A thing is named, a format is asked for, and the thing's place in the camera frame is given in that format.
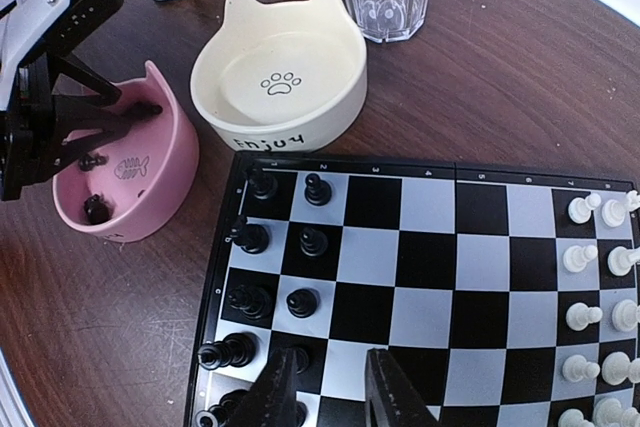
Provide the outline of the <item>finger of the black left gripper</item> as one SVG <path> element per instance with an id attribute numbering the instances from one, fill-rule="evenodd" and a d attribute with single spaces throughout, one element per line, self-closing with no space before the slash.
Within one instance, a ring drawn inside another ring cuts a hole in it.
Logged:
<path id="1" fill-rule="evenodd" d="M 131 129 L 163 112 L 158 104 L 132 104 L 121 113 L 96 106 L 63 105 L 56 112 L 47 154 L 56 175 L 85 154 L 126 137 Z"/>
<path id="2" fill-rule="evenodd" d="M 87 88 L 91 94 L 75 96 L 75 99 L 84 101 L 96 107 L 114 105 L 121 97 L 121 90 L 96 73 L 74 54 L 62 57 L 47 54 L 47 68 L 51 89 L 55 88 L 60 76 L 66 76 L 81 87 Z"/>

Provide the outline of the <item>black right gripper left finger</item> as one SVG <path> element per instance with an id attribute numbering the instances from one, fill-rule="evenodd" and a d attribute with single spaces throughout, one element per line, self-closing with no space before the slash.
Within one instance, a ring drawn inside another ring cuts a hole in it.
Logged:
<path id="1" fill-rule="evenodd" d="M 296 426 L 297 356 L 292 348 L 275 351 L 227 426 Z"/>

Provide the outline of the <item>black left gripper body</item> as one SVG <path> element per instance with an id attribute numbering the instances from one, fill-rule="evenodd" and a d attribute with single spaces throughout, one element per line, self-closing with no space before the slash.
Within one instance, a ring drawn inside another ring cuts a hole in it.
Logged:
<path id="1" fill-rule="evenodd" d="M 62 169 L 62 140 L 68 134 L 68 103 L 53 93 L 60 61 L 35 61 L 16 72 L 1 114 L 1 199 L 17 200 L 25 186 L 44 182 Z"/>

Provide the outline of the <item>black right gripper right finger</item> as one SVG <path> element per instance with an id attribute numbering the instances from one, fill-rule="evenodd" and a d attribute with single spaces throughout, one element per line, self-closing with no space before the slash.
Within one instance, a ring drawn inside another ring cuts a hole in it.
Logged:
<path id="1" fill-rule="evenodd" d="M 417 390 L 385 349 L 370 349 L 365 366 L 367 426 L 439 426 Z"/>

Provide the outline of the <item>black chess piece tall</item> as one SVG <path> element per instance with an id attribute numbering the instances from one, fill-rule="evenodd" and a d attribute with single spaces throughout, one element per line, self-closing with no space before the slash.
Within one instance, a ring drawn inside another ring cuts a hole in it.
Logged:
<path id="1" fill-rule="evenodd" d="M 223 340 L 203 344 L 197 350 L 199 364 L 208 370 L 244 367 L 253 361 L 255 355 L 256 343 L 246 333 L 231 333 Z"/>

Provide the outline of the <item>black pawn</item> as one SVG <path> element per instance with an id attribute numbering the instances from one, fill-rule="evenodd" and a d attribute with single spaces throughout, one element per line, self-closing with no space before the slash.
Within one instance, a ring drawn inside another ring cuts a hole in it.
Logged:
<path id="1" fill-rule="evenodd" d="M 299 235 L 301 251 L 308 257 L 320 257 L 328 249 L 328 237 L 326 234 L 313 227 L 304 227 Z"/>
<path id="2" fill-rule="evenodd" d="M 310 173 L 305 177 L 304 197 L 313 206 L 323 206 L 331 200 L 332 188 L 318 174 Z"/>
<path id="3" fill-rule="evenodd" d="M 296 318 L 308 318 L 314 315 L 320 302 L 319 293 L 315 289 L 300 288 L 286 297 L 289 313 Z"/>

